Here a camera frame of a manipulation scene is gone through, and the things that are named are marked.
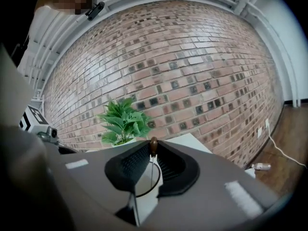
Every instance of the power cord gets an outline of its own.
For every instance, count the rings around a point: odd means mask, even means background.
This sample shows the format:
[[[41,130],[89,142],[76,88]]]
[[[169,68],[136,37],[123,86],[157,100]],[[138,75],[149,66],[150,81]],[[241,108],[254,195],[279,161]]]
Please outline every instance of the power cord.
[[[270,126],[269,126],[269,124],[267,124],[267,127],[268,127],[268,129],[269,129],[269,136],[270,136]],[[297,164],[299,164],[299,165],[304,166],[305,168],[307,168],[307,166],[306,166],[305,164],[301,164],[301,163],[297,162],[294,158],[291,158],[291,157],[289,157],[288,155],[286,155],[281,149],[279,149],[279,148],[276,146],[276,143],[275,143],[275,141],[272,139],[272,137],[270,136],[269,138],[270,138],[271,141],[273,141],[275,148],[276,148],[277,150],[279,150],[285,157],[287,157],[287,158],[289,158],[290,160],[296,162]]]

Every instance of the potted plant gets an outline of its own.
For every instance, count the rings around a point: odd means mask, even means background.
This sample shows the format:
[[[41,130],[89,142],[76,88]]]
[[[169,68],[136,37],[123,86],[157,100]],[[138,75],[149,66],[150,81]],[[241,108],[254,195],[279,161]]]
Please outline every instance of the potted plant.
[[[98,115],[102,122],[106,122],[109,131],[102,135],[102,143],[112,144],[113,147],[132,143],[136,137],[146,137],[150,128],[147,126],[151,119],[143,112],[138,112],[131,107],[131,98],[118,102],[110,101],[105,114]]]

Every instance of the black grille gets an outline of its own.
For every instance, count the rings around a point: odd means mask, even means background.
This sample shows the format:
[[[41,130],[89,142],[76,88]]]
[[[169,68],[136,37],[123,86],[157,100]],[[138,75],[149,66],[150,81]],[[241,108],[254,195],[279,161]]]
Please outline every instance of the black grille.
[[[149,160],[149,144],[147,144],[121,161],[122,172],[134,184],[137,184],[149,164]]]

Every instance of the gray surface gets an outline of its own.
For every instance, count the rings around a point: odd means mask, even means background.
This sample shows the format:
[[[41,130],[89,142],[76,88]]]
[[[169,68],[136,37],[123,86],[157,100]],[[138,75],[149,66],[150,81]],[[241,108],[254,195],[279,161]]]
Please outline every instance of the gray surface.
[[[61,162],[60,158],[67,156],[59,155],[57,147],[53,144],[46,143],[45,146],[47,147],[51,173],[53,174],[61,196],[71,213],[77,231],[143,230],[117,218],[115,215],[107,211],[105,206],[102,206],[102,204],[94,200],[92,196],[89,196],[88,193],[85,192],[74,179],[72,179],[69,170],[66,169],[65,164]],[[129,148],[130,147],[121,147],[114,150],[120,152],[128,150]],[[86,154],[86,157],[88,157],[88,155],[92,153],[79,153],[79,155],[81,154]]]
[[[127,205],[130,193],[119,191],[111,184],[104,172],[105,164],[110,158],[140,143],[142,142],[134,142],[91,153],[66,154],[61,155],[59,159],[63,166],[67,163],[86,159],[89,164],[74,169],[65,168],[65,170],[88,196],[110,213],[116,213]]]
[[[277,196],[270,189],[230,161],[186,146],[166,144],[192,156],[200,166],[200,176],[185,194],[160,198],[142,227],[212,231],[245,222],[248,220],[245,213],[237,207],[224,187],[226,182],[235,180],[264,208],[277,201]]]
[[[18,126],[34,91],[0,43],[0,124]]]

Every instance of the white label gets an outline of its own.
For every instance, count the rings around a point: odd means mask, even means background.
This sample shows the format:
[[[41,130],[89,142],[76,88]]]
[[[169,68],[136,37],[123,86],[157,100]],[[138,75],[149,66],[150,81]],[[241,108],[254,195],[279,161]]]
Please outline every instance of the white label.
[[[89,164],[88,161],[86,159],[82,159],[82,160],[79,160],[79,161],[76,161],[76,162],[73,162],[73,163],[68,163],[65,166],[66,166],[67,169],[73,169],[73,168],[81,167],[81,166],[84,166],[84,165],[87,165],[87,164]]]

